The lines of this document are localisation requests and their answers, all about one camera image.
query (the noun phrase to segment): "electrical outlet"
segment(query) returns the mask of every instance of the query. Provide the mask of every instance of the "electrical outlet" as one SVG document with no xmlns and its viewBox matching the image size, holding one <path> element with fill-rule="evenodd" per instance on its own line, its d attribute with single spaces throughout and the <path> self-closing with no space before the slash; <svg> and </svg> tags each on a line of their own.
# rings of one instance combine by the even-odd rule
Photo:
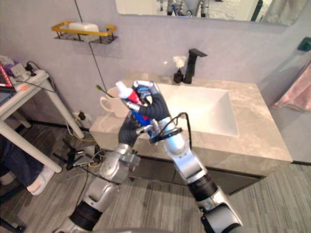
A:
<svg viewBox="0 0 311 233">
<path fill-rule="evenodd" d="M 76 119 L 78 119 L 79 121 L 82 121 L 80 118 L 79 118 L 79 113 L 80 112 L 72 112 L 72 115 L 73 117 Z M 92 122 L 92 117 L 90 114 L 87 114 L 87 113 L 84 113 L 84 115 L 86 116 L 85 120 L 84 121 L 88 121 L 88 122 Z"/>
</svg>

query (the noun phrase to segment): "white mug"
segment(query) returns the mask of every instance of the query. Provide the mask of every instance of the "white mug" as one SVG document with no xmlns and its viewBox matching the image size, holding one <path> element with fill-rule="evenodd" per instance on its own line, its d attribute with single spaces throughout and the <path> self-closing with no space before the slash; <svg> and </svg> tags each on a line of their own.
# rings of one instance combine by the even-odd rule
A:
<svg viewBox="0 0 311 233">
<path fill-rule="evenodd" d="M 113 112 L 118 118 L 125 118 L 128 114 L 129 109 L 124 105 L 124 103 L 119 98 L 119 92 L 117 87 L 112 87 L 107 91 L 110 96 L 102 96 L 100 98 L 101 106 L 108 112 Z"/>
</svg>

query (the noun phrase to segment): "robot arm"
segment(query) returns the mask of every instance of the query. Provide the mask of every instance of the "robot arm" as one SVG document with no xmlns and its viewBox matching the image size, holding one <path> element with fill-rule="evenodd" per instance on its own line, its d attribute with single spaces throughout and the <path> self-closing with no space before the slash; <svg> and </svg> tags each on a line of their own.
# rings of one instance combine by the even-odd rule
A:
<svg viewBox="0 0 311 233">
<path fill-rule="evenodd" d="M 203 213 L 201 222 L 208 233 L 228 233 L 232 230 L 240 232 L 242 222 L 232 208 L 227 196 L 215 184 L 204 164 L 189 147 L 188 140 L 178 131 L 156 83 L 135 81 L 133 88 L 144 99 L 151 96 L 149 106 L 141 106 L 127 102 L 127 106 L 151 119 L 156 119 L 163 132 L 164 148 L 173 159 L 177 172 L 188 186 L 196 203 Z"/>
<path fill-rule="evenodd" d="M 109 207 L 119 192 L 119 186 L 140 162 L 132 152 L 139 134 L 149 127 L 139 128 L 131 113 L 119 131 L 119 144 L 114 151 L 106 153 L 98 177 L 90 184 L 83 200 L 74 212 L 65 219 L 55 233 L 92 231 L 102 213 Z"/>
</svg>

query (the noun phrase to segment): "toothpaste tube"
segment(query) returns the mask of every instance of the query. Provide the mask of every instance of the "toothpaste tube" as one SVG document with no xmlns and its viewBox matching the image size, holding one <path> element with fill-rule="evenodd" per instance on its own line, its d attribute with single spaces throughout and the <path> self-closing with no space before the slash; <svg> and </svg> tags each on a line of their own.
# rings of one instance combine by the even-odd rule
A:
<svg viewBox="0 0 311 233">
<path fill-rule="evenodd" d="M 130 87 L 126 87 L 122 81 L 116 83 L 117 89 L 119 91 L 119 97 L 124 100 L 129 100 L 133 103 L 142 105 L 137 93 Z M 150 125 L 150 119 L 146 116 L 143 116 L 140 113 L 132 110 L 133 115 L 136 117 L 137 121 L 142 125 Z"/>
</svg>

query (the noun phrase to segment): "mirror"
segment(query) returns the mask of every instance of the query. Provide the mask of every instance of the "mirror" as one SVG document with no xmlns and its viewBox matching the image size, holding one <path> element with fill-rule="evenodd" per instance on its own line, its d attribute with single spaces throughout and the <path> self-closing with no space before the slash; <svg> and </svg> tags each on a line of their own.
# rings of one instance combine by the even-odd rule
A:
<svg viewBox="0 0 311 233">
<path fill-rule="evenodd" d="M 122 15 L 203 17 L 292 25 L 308 0 L 115 0 Z"/>
</svg>

